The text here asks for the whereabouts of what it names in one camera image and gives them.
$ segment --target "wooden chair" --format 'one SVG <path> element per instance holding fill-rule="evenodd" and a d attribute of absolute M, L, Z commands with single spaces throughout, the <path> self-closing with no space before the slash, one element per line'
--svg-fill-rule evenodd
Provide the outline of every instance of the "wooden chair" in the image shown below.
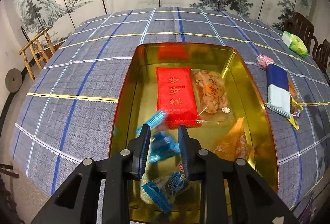
<path fill-rule="evenodd" d="M 317 47 L 314 46 L 312 57 L 330 85 L 330 79 L 326 73 L 326 69 L 330 64 L 330 43 L 325 39 L 322 44 Z"/>
<path fill-rule="evenodd" d="M 314 49 L 316 49 L 318 43 L 316 37 L 313 35 L 314 26 L 302 14 L 297 12 L 291 19 L 287 19 L 284 23 L 284 30 L 303 40 L 308 52 L 311 50 L 311 41 L 314 40 Z"/>
<path fill-rule="evenodd" d="M 0 164 L 0 173 L 15 177 L 15 178 L 19 178 L 19 174 L 16 174 L 14 172 L 8 171 L 9 170 L 13 170 L 13 166 L 12 165 L 5 165 L 5 164 Z"/>
<path fill-rule="evenodd" d="M 37 66 L 39 67 L 39 69 L 41 70 L 42 67 L 40 65 L 41 61 L 44 61 L 45 63 L 47 63 L 49 61 L 49 57 L 46 55 L 45 51 L 43 50 L 42 46 L 41 46 L 41 43 L 39 41 L 39 38 L 44 35 L 45 39 L 46 39 L 46 42 L 49 46 L 49 49 L 51 50 L 51 53 L 52 55 L 55 54 L 55 48 L 51 42 L 51 39 L 47 33 L 47 31 L 49 30 L 49 28 L 46 28 L 44 29 L 42 32 L 38 33 L 35 37 L 33 37 L 20 51 L 19 51 L 19 54 L 23 55 L 23 59 L 24 59 L 24 63 L 25 63 L 25 66 L 27 68 L 27 71 L 32 79 L 32 81 L 35 80 L 35 77 L 34 77 L 34 74 L 31 70 L 31 67 L 30 67 L 30 64 L 29 64 L 29 61 L 27 60 L 27 57 L 26 57 L 26 54 L 25 54 L 25 50 L 29 47 L 31 52 L 32 52 L 32 55 L 33 55 L 33 58 L 35 59 L 36 63 L 37 63 Z M 36 43 L 37 44 L 37 47 L 34 48 L 33 47 L 33 43 Z"/>

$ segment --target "bamboo chair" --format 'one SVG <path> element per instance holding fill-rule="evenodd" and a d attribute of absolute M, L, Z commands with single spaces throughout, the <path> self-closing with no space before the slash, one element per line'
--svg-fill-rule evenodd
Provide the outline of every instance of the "bamboo chair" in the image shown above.
<path fill-rule="evenodd" d="M 27 57 L 26 57 L 26 54 L 25 54 L 25 50 L 29 47 L 31 52 L 32 52 L 32 55 L 33 55 L 33 58 L 34 60 L 36 61 L 36 64 L 37 66 L 39 67 L 40 70 L 42 70 L 42 67 L 40 65 L 40 63 L 42 61 L 44 61 L 45 63 L 47 63 L 49 61 L 49 58 L 47 57 L 45 51 L 43 50 L 42 46 L 41 46 L 41 43 L 39 41 L 39 38 L 44 35 L 45 39 L 46 39 L 46 42 L 49 46 L 49 49 L 51 50 L 52 52 L 52 55 L 55 54 L 55 48 L 51 42 L 51 39 L 47 33 L 47 31 L 49 30 L 49 28 L 47 27 L 46 29 L 44 29 L 42 32 L 38 33 L 35 37 L 33 37 L 20 51 L 19 51 L 19 54 L 20 55 L 23 55 L 23 59 L 24 59 L 24 63 L 25 63 L 25 66 L 27 68 L 27 71 L 32 79 L 32 81 L 35 80 L 35 76 L 31 70 L 31 67 L 30 67 L 30 64 L 29 64 L 29 61 L 27 60 Z M 33 43 L 36 43 L 37 44 L 37 48 L 33 48 Z"/>

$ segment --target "blue candy wrapper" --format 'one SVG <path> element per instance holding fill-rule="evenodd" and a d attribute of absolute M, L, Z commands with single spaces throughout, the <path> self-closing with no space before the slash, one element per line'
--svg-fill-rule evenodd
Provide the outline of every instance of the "blue candy wrapper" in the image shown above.
<path fill-rule="evenodd" d="M 153 135 L 150 150 L 148 162 L 151 164 L 180 154 L 179 144 L 166 132 L 157 132 Z"/>
<path fill-rule="evenodd" d="M 166 183 L 166 191 L 170 194 L 179 194 L 187 189 L 188 180 L 186 176 L 180 172 L 173 173 Z"/>
<path fill-rule="evenodd" d="M 146 121 L 144 124 L 148 124 L 150 128 L 153 128 L 160 124 L 165 118 L 167 117 L 167 112 L 164 110 L 157 111 L 148 121 Z M 135 137 L 138 138 L 140 136 L 142 126 L 139 126 L 135 131 Z"/>
<path fill-rule="evenodd" d="M 150 181 L 144 184 L 142 188 L 165 214 L 171 210 L 172 203 L 163 192 L 162 185 L 159 185 L 154 181 Z"/>

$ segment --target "table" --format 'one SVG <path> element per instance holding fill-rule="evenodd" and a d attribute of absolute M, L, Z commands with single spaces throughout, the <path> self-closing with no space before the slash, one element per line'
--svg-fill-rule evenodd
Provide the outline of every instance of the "table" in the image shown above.
<path fill-rule="evenodd" d="M 330 87 L 273 27 L 238 15 L 189 8 L 135 9 L 83 22 L 37 77 L 21 107 L 10 152 L 51 195 L 86 157 L 107 158 L 113 116 L 135 48 L 149 42 L 203 42 L 238 50 L 267 102 L 258 54 L 288 71 L 304 102 L 300 129 L 267 109 L 275 139 L 278 195 L 295 205 L 328 168 Z"/>

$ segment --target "dark wooden chair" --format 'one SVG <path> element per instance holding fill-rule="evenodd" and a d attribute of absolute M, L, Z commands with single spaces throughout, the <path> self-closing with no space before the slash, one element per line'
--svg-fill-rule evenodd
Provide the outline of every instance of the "dark wooden chair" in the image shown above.
<path fill-rule="evenodd" d="M 330 64 L 330 43 L 325 39 L 322 44 L 317 47 L 314 46 L 312 57 L 330 85 L 330 80 L 326 73 L 326 69 Z"/>
<path fill-rule="evenodd" d="M 19 174 L 16 174 L 14 172 L 8 171 L 8 170 L 13 170 L 13 166 L 12 165 L 5 165 L 5 164 L 0 164 L 0 173 L 15 177 L 15 178 L 19 178 Z"/>
<path fill-rule="evenodd" d="M 303 40 L 308 53 L 311 50 L 312 40 L 314 40 L 314 49 L 316 49 L 318 43 L 316 37 L 313 35 L 314 26 L 302 14 L 296 12 L 291 19 L 287 19 L 284 23 L 284 30 Z"/>

